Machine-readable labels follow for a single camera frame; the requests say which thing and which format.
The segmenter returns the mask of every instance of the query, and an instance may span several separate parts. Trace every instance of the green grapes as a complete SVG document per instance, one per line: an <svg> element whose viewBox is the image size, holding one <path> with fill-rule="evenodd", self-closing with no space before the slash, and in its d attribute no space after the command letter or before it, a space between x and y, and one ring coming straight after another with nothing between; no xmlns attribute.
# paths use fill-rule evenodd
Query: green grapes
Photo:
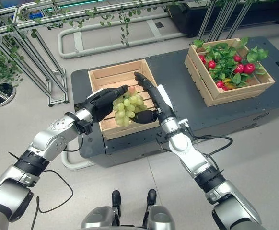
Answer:
<svg viewBox="0 0 279 230"><path fill-rule="evenodd" d="M147 106L144 105L144 98L136 92L134 86L130 86L123 96L113 101L115 121L119 126L129 126L130 118L134 118L135 113L147 109Z"/></svg>

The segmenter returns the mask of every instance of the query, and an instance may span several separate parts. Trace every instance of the black cable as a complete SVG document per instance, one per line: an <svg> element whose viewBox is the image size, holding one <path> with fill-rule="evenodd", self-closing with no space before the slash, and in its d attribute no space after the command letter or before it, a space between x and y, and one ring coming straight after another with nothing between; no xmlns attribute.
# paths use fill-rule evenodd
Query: black cable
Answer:
<svg viewBox="0 0 279 230"><path fill-rule="evenodd" d="M76 151L79 151L82 148L82 146L83 146L83 140L84 140L84 134L82 135L81 145L80 145L80 147L78 149L76 149L76 150L66 150L67 149L67 145L66 145L66 147L64 148L63 151L65 151L65 152L76 152Z"/></svg>
<svg viewBox="0 0 279 230"><path fill-rule="evenodd" d="M40 213L51 212L51 211L53 211L53 210L55 210L55 209L61 207L61 206L64 205L65 203L67 203L67 202L72 198L72 196L73 196L73 189L72 189L72 187L71 187L71 186L63 179L63 177L61 177L56 171L54 171L54 170L45 170L44 172L53 172L53 173L55 173L55 174L68 186L68 188L71 190L71 195L70 195L70 197L69 197L67 200L65 200L62 204L60 204L60 205L58 205L58 206L56 206L56 207L54 207L54 208L52 208L52 209L49 209L49 210L47 210L47 211L42 211L42 210L40 209L40 207L39 207L40 198L39 198L39 196L37 196L37 197L36 197L36 211L35 211L35 214L34 214L34 218L33 218L32 225L31 225L31 230L33 230L33 228L34 228L34 225L35 225L35 221L36 221L38 212L40 212Z"/></svg>
<svg viewBox="0 0 279 230"><path fill-rule="evenodd" d="M195 136L194 133L192 132L191 128L190 127L186 127L188 133L190 134L191 137L195 138L195 139L226 139L226 140L229 140L229 143L226 144L225 146L217 149L217 150L214 150L213 152L209 153L209 154L206 154L207 157L210 157L212 156L213 154L219 152L219 151L222 151L224 150L225 148L229 147L230 145L232 145L233 143L233 139L228 137L228 136L212 136L212 135L204 135L204 136Z"/></svg>

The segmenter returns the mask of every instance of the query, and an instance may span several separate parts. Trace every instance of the cable connector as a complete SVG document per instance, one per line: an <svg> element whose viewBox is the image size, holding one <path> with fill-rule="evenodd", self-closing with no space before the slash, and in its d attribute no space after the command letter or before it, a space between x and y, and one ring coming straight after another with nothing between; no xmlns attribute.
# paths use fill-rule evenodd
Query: cable connector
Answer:
<svg viewBox="0 0 279 230"><path fill-rule="evenodd" d="M183 119L181 121L178 122L179 125L184 125L186 128L189 127L188 125L188 119Z"/></svg>

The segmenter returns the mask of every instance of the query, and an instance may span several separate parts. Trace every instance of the red radish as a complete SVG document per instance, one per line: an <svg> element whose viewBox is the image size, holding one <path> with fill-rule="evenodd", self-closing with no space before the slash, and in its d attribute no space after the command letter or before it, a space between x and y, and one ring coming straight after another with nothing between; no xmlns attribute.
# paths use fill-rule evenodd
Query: red radish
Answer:
<svg viewBox="0 0 279 230"><path fill-rule="evenodd" d="M243 64L236 65L234 73L243 73L243 71L244 71L244 65Z"/></svg>
<svg viewBox="0 0 279 230"><path fill-rule="evenodd" d="M244 73L251 74L255 70L255 66L253 64L246 64L244 66Z"/></svg>
<svg viewBox="0 0 279 230"><path fill-rule="evenodd" d="M216 62L215 61L209 61L208 62L208 68L215 69L215 67L216 67Z"/></svg>
<svg viewBox="0 0 279 230"><path fill-rule="evenodd" d="M205 58L204 55L200 54L200 55L199 55L199 58L200 58L200 60L202 61L203 64L206 63L206 58Z"/></svg>
<svg viewBox="0 0 279 230"><path fill-rule="evenodd" d="M217 88L225 87L224 82L222 82L222 81L217 82L216 85L217 85Z"/></svg>
<svg viewBox="0 0 279 230"><path fill-rule="evenodd" d="M238 54L234 55L233 58L234 58L234 61L236 61L236 62L241 62L242 61L242 57Z"/></svg>

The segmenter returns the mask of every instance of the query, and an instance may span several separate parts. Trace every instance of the gray table surface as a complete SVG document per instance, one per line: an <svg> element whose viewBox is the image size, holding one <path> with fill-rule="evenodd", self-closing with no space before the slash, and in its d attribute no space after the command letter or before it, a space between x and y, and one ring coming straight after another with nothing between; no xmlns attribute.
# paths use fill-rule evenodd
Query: gray table surface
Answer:
<svg viewBox="0 0 279 230"><path fill-rule="evenodd" d="M248 47L259 46L269 50L269 56L261 63L276 83L258 97L206 107L200 93L192 81L185 65L187 49L147 57L146 61L158 84L166 89L178 119L188 118L193 130L198 130L258 112L279 108L279 51L264 37L250 38ZM82 69L71 74L74 103L83 102L91 93L88 70ZM85 157L98 154L110 154L127 147L141 145L144 142L162 141L157 133L160 127L141 131L136 134L106 140L99 126L93 126L93 133L85 137L80 154Z"/></svg>

